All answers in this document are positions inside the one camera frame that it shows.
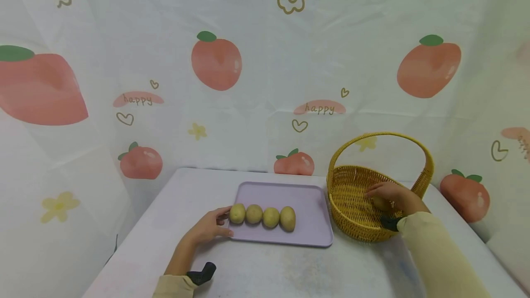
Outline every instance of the black wrist strap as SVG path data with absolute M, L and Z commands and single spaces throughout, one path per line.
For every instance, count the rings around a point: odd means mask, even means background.
M 212 279 L 217 267 L 213 263 L 206 263 L 202 271 L 188 271 L 186 275 L 195 285 L 201 285 Z
M 381 215 L 381 224 L 383 225 L 383 228 L 391 230 L 391 231 L 398 231 L 398 222 L 402 219 L 401 218 L 391 218 L 387 215 Z

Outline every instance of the woven basket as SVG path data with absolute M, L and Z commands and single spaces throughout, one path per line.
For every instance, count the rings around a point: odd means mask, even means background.
M 339 148 L 331 158 L 327 177 L 331 215 L 337 226 L 343 232 L 352 238 L 364 242 L 381 242 L 396 234 L 396 232 L 383 228 L 380 221 L 383 212 L 374 207 L 370 198 L 365 197 L 366 190 L 373 184 L 379 182 L 399 183 L 380 172 L 363 166 L 335 167 L 335 162 L 337 162 L 342 151 L 353 143 L 364 138 L 382 135 L 398 136 L 408 139 L 418 144 L 423 152 L 425 152 L 425 168 L 423 168 L 418 180 L 416 180 L 416 183 L 411 189 L 420 198 L 425 194 L 434 172 L 434 163 L 432 156 L 429 154 L 429 150 L 414 138 L 402 134 L 393 132 L 364 134 L 352 139 Z M 401 211 L 398 211 L 392 214 L 392 217 L 398 218 L 401 215 Z

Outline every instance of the basket handle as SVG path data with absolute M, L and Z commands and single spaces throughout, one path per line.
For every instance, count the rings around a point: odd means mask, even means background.
M 423 168 L 423 171 L 421 172 L 420 176 L 416 180 L 416 183 L 414 183 L 414 186 L 412 186 L 412 189 L 411 189 L 412 192 L 416 193 L 419 197 L 423 197 L 423 194 L 425 193 L 425 190 L 429 186 L 430 180 L 432 179 L 432 174 L 434 173 L 434 161 L 432 160 L 432 156 L 429 153 L 429 150 L 425 146 L 423 146 L 423 144 L 416 141 L 412 137 L 408 137 L 407 135 L 403 135 L 400 133 L 394 133 L 394 132 L 388 132 L 388 131 L 367 133 L 357 138 L 354 138 L 351 141 L 347 142 L 346 144 L 342 145 L 342 147 L 339 148 L 337 152 L 335 152 L 335 154 L 331 158 L 330 166 L 328 169 L 328 186 L 333 185 L 333 171 L 335 169 L 335 163 L 337 162 L 337 159 L 339 158 L 339 155 L 341 155 L 342 151 L 344 151 L 346 148 L 348 148 L 353 143 L 356 143 L 365 138 L 374 137 L 374 136 L 385 136 L 385 135 L 397 136 L 397 137 L 408 139 L 409 141 L 412 141 L 415 144 L 417 144 L 419 147 L 421 147 L 421 149 L 425 153 L 425 167 Z

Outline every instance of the right hand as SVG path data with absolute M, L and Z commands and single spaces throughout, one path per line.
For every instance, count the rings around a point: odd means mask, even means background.
M 369 187 L 366 191 L 367 197 L 380 197 L 384 200 L 393 201 L 394 207 L 403 211 L 404 215 L 411 215 L 416 212 L 428 212 L 429 208 L 421 201 L 421 198 L 398 184 L 391 182 L 381 182 Z

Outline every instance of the purple tray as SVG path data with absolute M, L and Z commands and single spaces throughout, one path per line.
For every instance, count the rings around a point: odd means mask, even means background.
M 304 246 L 328 247 L 333 242 L 333 231 L 324 191 L 314 185 L 243 182 L 237 190 L 234 204 L 245 208 L 257 204 L 265 211 L 274 207 L 281 211 L 290 206 L 296 213 L 296 227 L 286 232 L 280 225 L 269 229 L 259 224 L 229 222 L 234 240 L 268 242 Z

